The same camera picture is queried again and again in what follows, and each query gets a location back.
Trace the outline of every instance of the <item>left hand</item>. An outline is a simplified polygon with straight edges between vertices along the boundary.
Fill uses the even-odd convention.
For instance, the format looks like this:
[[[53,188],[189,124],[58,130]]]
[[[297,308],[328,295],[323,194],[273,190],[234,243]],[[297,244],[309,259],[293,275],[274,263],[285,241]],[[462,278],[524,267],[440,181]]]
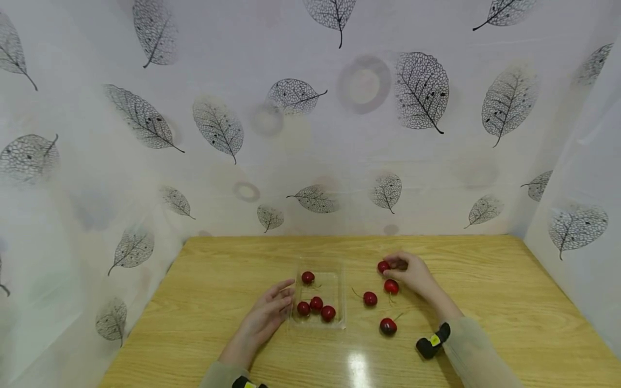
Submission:
[[[288,279],[270,287],[250,309],[237,332],[220,355],[219,361],[248,370],[258,349],[266,343],[292,309],[295,283]]]

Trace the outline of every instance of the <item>yellow label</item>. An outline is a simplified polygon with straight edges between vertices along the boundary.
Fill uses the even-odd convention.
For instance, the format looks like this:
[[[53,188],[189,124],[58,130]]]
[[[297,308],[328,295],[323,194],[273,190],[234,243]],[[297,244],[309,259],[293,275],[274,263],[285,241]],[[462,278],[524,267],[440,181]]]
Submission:
[[[436,347],[440,344],[441,341],[438,336],[434,334],[429,338],[429,342],[431,342],[431,346]]]

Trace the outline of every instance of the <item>white backdrop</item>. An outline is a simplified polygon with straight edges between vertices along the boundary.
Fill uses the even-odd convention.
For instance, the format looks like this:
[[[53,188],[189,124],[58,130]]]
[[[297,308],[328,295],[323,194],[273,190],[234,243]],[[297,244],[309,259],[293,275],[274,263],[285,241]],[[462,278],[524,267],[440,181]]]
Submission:
[[[607,82],[598,82],[588,97],[525,242],[608,346],[621,357],[620,70],[621,50],[616,47],[601,75]],[[576,214],[573,209],[576,205],[590,209],[588,217]],[[569,220],[565,217],[560,228],[561,236],[565,237],[561,255],[549,238],[548,227],[550,220],[562,213],[572,216]],[[601,236],[581,246],[597,235]],[[581,247],[574,250],[571,243],[577,241]]]

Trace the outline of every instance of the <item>sleeve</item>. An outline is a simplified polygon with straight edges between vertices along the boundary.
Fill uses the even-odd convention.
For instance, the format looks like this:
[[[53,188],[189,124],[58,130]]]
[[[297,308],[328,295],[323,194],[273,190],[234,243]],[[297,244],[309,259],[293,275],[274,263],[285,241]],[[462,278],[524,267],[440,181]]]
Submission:
[[[199,388],[229,388],[240,376],[248,379],[248,371],[232,365],[222,364],[216,361],[207,370],[202,378]]]
[[[523,388],[472,318],[449,320],[451,334],[444,351],[466,388]]]

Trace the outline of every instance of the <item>leaf print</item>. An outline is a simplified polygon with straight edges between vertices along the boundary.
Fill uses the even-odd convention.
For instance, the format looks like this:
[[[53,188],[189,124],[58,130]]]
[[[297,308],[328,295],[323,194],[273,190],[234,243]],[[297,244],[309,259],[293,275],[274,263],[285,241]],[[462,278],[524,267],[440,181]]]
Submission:
[[[525,66],[510,66],[503,71],[487,90],[481,118],[485,130],[498,137],[513,131],[526,119],[537,101],[537,76]]]
[[[340,32],[339,48],[343,47],[343,29],[355,5],[356,0],[304,0],[306,10],[317,23]]]
[[[160,188],[160,194],[164,198],[164,202],[170,210],[177,214],[187,215],[193,220],[196,220],[190,215],[190,204],[180,191],[170,186],[162,186]]]
[[[0,281],[2,281],[2,258],[1,257],[0,257]],[[6,292],[7,297],[11,296],[11,292],[4,284],[0,283],[0,288],[3,289],[4,292]]]
[[[435,128],[448,104],[448,76],[438,60],[424,53],[401,53],[396,71],[397,110],[401,125]]]
[[[526,19],[536,3],[537,0],[492,0],[487,20],[472,31],[477,31],[486,24],[498,26],[518,24]]]
[[[548,233],[563,252],[582,248],[598,239],[608,227],[608,214],[599,206],[571,204],[567,209],[552,209]]]
[[[493,195],[489,194],[482,197],[472,206],[470,215],[468,216],[470,224],[464,229],[468,228],[470,225],[477,225],[498,217],[503,208],[504,204]]]
[[[281,79],[272,87],[266,98],[266,102],[277,107],[286,115],[309,114],[315,109],[320,96],[328,93],[317,94],[309,84],[299,79]]]
[[[271,206],[261,205],[256,210],[259,221],[265,227],[267,233],[270,229],[278,228],[284,222],[283,212]]]
[[[38,135],[13,140],[0,153],[0,174],[16,184],[47,181],[60,164],[57,140],[58,135],[53,141]]]
[[[235,112],[211,97],[197,97],[192,105],[194,122],[201,135],[216,150],[233,157],[242,149],[243,128]]]
[[[580,66],[574,82],[583,85],[590,85],[594,83],[597,76],[599,76],[599,73],[601,73],[604,63],[606,62],[606,59],[608,59],[608,54],[610,54],[611,50],[612,43],[601,46],[593,54],[591,54],[589,59],[587,59],[586,62]]]
[[[177,26],[164,0],[135,0],[134,28],[150,63],[172,65],[177,62]]]
[[[296,195],[287,196],[289,197],[296,198],[300,205],[313,213],[332,213],[340,208],[338,201],[331,194],[326,193],[325,187],[320,184],[305,187]]]
[[[401,196],[401,179],[395,174],[386,174],[375,180],[376,185],[369,193],[374,204],[390,210],[395,206]]]
[[[0,11],[0,68],[15,74],[23,74],[28,78],[35,91],[37,85],[28,75],[22,42],[9,16]]]
[[[144,263],[155,247],[155,236],[143,228],[125,229],[116,250],[114,264],[108,271],[108,276],[114,267],[133,268]]]
[[[119,298],[114,298],[104,305],[95,318],[95,330],[108,341],[120,340],[123,347],[125,323],[127,321],[127,306]]]
[[[548,185],[552,171],[546,171],[545,173],[537,176],[535,179],[527,184],[523,184],[520,187],[528,186],[528,196],[539,202],[542,198],[543,192]]]
[[[164,117],[142,97],[114,85],[104,85],[107,97],[114,103],[121,116],[132,128],[134,136],[149,148],[173,147],[173,133]]]

